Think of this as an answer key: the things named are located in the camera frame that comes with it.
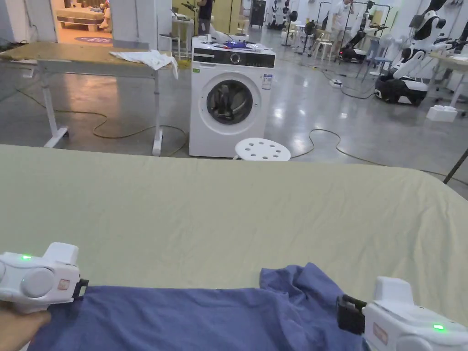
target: rug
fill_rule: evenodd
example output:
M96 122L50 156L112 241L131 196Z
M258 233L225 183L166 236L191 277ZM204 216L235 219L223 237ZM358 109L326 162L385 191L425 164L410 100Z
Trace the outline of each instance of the rug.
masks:
M77 37L75 40L80 42L98 43L98 44L112 44L112 39L101 37Z

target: blue object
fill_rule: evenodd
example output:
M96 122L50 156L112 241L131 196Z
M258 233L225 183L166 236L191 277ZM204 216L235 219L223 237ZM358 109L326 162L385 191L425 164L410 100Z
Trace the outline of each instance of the blue object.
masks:
M247 44L245 42L225 42L224 45L232 49L246 49Z
M29 351L356 351L340 330L340 288L319 268L262 269L259 289L90 286L83 301L52 305Z

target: white washing machine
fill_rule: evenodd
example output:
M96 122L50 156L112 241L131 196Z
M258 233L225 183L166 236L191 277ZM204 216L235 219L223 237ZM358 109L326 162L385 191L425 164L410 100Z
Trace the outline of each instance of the white washing machine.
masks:
M263 138L275 53L228 50L192 39L191 156L234 157L236 144Z

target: hand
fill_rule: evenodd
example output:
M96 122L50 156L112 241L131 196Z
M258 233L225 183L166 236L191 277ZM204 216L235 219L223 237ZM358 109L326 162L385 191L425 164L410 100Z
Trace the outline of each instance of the hand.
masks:
M0 301L0 351L19 351L51 321L47 311L19 314L11 303Z

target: washing machine door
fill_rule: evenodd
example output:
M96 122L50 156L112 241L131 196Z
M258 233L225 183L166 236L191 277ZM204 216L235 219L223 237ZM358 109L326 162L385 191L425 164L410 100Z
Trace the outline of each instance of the washing machine door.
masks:
M223 134L238 134L259 123L261 107L258 87L241 73L215 76L202 89L201 116L212 130Z
M238 124L252 111L253 97L247 86L238 80L223 80L208 93L206 107L215 121Z

